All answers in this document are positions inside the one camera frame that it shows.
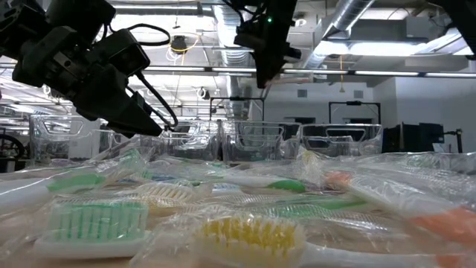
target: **clear plastic bin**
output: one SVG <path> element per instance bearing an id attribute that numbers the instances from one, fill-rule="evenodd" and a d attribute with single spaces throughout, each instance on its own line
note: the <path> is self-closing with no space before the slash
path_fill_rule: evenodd
<path id="1" fill-rule="evenodd" d="M 127 140 L 98 122 L 79 115 L 32 115 L 30 158 L 32 165 L 49 165 L 53 159 L 83 162 Z"/>
<path id="2" fill-rule="evenodd" d="M 299 126 L 287 122 L 222 122 L 223 161 L 295 159 L 299 149 Z"/>
<path id="3" fill-rule="evenodd" d="M 219 128 L 218 121 L 180 121 L 174 132 L 141 136 L 141 146 L 154 147 L 155 156 L 213 161 L 218 158 Z"/>
<path id="4" fill-rule="evenodd" d="M 382 153 L 383 128 L 377 124 L 307 124 L 300 133 L 307 150 L 326 156 Z"/>

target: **robotic arm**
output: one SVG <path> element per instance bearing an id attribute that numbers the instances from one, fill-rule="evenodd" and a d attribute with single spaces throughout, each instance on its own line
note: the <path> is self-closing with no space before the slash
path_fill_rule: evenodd
<path id="1" fill-rule="evenodd" d="M 50 86 L 85 118 L 104 118 L 108 127 L 129 137 L 160 135 L 162 129 L 150 117 L 155 110 L 137 92 L 130 98 L 125 91 L 128 77 L 145 80 L 141 71 L 150 60 L 141 44 L 129 29 L 94 43 L 114 16 L 106 0 L 53 0 L 46 12 L 34 0 L 0 0 L 0 54 L 18 61 L 13 80 Z M 168 44 L 170 35 L 159 30 L 168 40 L 153 45 Z"/>
<path id="2" fill-rule="evenodd" d="M 300 51 L 286 41 L 298 0 L 223 0 L 241 19 L 234 43 L 252 48 L 257 85 L 265 88 L 289 59 L 300 59 Z M 476 53 L 476 1 L 428 0 L 444 8 Z M 154 112 L 167 125 L 177 120 L 165 100 L 145 80 L 150 60 L 142 45 L 166 45 L 170 35 L 151 25 L 134 25 L 113 31 L 94 42 L 101 27 L 108 30 L 115 9 L 106 0 L 52 0 L 45 12 L 35 0 L 0 0 L 0 55 L 18 61 L 15 81 L 40 87 L 44 84 L 69 99 L 77 112 L 89 120 L 104 118 L 108 127 L 126 136 L 136 133 L 160 135 L 162 129 L 150 115 Z M 130 30 L 149 27 L 166 34 L 163 42 L 138 42 Z M 172 115 L 171 124 L 134 92 L 125 92 L 127 78 L 136 75 Z"/>

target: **green toothbrush handle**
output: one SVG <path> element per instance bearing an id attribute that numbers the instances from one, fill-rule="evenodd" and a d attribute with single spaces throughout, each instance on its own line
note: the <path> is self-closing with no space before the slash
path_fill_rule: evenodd
<path id="1" fill-rule="evenodd" d="M 287 191 L 292 191 L 299 194 L 306 192 L 306 186 L 302 182 L 295 181 L 292 179 L 284 179 L 279 182 L 273 182 L 270 185 L 268 185 L 267 188 L 287 190 Z"/>

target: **air duct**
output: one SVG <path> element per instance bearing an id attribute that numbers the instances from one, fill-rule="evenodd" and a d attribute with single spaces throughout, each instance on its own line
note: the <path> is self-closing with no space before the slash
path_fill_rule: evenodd
<path id="1" fill-rule="evenodd" d="M 331 17 L 324 18 L 319 22 L 314 35 L 317 46 L 301 67 L 311 69 L 319 68 L 328 56 L 319 51 L 319 43 L 321 40 L 329 36 L 340 39 L 349 38 L 352 26 L 354 26 L 374 1 L 375 0 L 340 0 Z"/>
<path id="2" fill-rule="evenodd" d="M 233 48 L 238 47 L 234 44 L 234 38 L 237 35 L 237 26 L 240 24 L 238 13 L 228 6 L 213 6 L 213 11 L 217 20 L 217 32 L 220 47 Z M 222 61 L 227 67 L 243 67 L 251 65 L 252 59 L 247 51 L 222 51 Z M 240 88 L 237 77 L 227 77 L 227 91 L 230 97 L 251 97 L 251 90 L 245 91 Z M 234 118 L 243 118 L 248 116 L 250 102 L 232 102 L 231 109 Z"/>
<path id="3" fill-rule="evenodd" d="M 215 18 L 210 6 L 197 5 L 162 5 L 162 4 L 113 4 L 119 15 L 156 15 L 156 16 L 203 16 Z"/>

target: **green toothbrush bristles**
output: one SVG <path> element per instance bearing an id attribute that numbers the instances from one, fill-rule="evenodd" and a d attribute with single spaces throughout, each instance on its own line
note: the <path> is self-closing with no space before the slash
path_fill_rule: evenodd
<path id="1" fill-rule="evenodd" d="M 106 181 L 106 177 L 97 174 L 84 174 L 72 176 L 67 179 L 59 179 L 58 181 L 46 186 L 51 193 L 74 193 L 78 190 L 94 189 L 102 185 Z"/>
<path id="2" fill-rule="evenodd" d="M 61 202 L 48 224 L 51 242 L 105 243 L 145 235 L 147 205 L 139 202 Z"/>

